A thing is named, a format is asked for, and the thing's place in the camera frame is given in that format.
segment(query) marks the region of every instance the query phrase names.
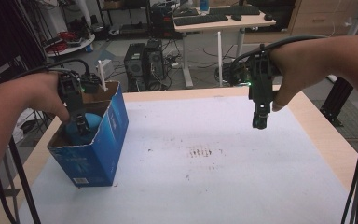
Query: gray floor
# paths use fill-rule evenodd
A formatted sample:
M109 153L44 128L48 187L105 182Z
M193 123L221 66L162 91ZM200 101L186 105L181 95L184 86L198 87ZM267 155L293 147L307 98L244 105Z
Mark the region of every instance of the gray floor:
M127 52L128 45L130 43L139 43L146 42L146 40L122 40L122 41L95 41L93 43L94 51L85 52L79 50L77 52L71 53L69 55L64 55L55 58L55 61L60 61L67 58L80 58L88 63L90 66L91 72L96 72L95 65L98 60L110 59L114 62L116 71L111 79L120 81L123 85L123 90L127 89L127 77L123 66L123 59L125 53ZM231 46L223 46L223 54L227 53L227 56L234 57L236 52L236 46L230 49ZM247 50L254 49L255 45L245 45L242 48L242 52ZM176 45L171 43L166 46L164 50L164 56L172 55L177 56L178 53L182 51L181 42L177 41ZM217 68L217 46L208 47L208 48L193 48L188 50L188 60L190 65L190 72L192 74L192 80L194 83L194 89L206 89L206 88L218 88L218 82L214 78L214 71ZM182 58L178 57L176 61L178 64L181 63ZM225 62L230 62L230 58L225 59ZM84 67L81 63L68 63L65 67L76 70L79 73L84 72ZM165 80L167 86L171 85L170 90L186 90L185 81L180 69L180 65L175 66L169 73L171 80ZM281 78L276 78L274 80L275 84L280 84L282 81ZM315 104L320 104L323 102L328 93L331 91L333 83L325 79L322 82L309 87L304 90L305 94L312 100L316 102ZM356 116L358 116L358 93L354 91L350 98L349 104L351 104L351 110L354 110ZM34 140L40 137L35 133L29 134L22 142L19 142L21 157L25 161L28 155L32 152L32 144Z

